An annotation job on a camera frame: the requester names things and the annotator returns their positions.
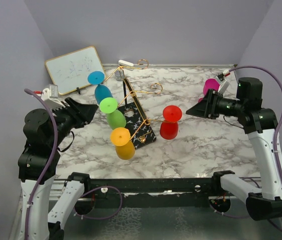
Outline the magenta wine glass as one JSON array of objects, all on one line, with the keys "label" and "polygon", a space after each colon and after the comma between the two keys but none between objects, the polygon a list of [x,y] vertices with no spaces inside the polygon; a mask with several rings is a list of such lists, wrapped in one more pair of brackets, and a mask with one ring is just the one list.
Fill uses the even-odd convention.
[{"label": "magenta wine glass", "polygon": [[216,90],[218,91],[220,87],[219,82],[214,79],[214,78],[209,78],[205,81],[204,87],[203,87],[203,97],[201,97],[198,102],[201,102],[203,100],[203,98],[205,97],[205,95],[207,94],[207,92],[212,89],[212,90]]}]

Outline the red wine glass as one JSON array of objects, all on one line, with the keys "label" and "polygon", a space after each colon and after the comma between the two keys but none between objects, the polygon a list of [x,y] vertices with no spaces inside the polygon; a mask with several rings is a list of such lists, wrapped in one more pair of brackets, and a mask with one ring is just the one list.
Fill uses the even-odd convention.
[{"label": "red wine glass", "polygon": [[178,121],[182,118],[182,110],[175,105],[169,105],[163,110],[164,122],[160,126],[160,135],[166,140],[172,140],[178,135]]}]

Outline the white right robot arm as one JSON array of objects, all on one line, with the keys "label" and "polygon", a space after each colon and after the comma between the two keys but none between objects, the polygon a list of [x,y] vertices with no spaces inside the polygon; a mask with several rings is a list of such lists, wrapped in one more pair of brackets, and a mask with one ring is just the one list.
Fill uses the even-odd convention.
[{"label": "white right robot arm", "polygon": [[230,170],[214,172],[210,189],[221,196],[233,194],[246,206],[255,220],[282,218],[282,154],[278,122],[273,110],[262,108],[262,82],[253,77],[238,80],[236,99],[225,98],[210,89],[204,98],[186,111],[187,115],[216,119],[220,115],[236,117],[252,144],[259,167],[261,188],[254,187]]}]

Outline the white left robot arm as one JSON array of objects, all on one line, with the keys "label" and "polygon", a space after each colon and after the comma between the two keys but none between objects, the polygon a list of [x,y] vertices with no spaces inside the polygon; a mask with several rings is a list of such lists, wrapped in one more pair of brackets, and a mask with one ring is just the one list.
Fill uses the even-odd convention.
[{"label": "white left robot arm", "polygon": [[96,104],[82,104],[68,97],[58,108],[45,102],[44,108],[30,111],[23,132],[27,138],[19,160],[23,206],[20,240],[62,240],[64,226],[79,197],[90,194],[89,175],[73,173],[52,210],[49,198],[60,159],[58,146],[72,132],[88,125],[98,109]]}]

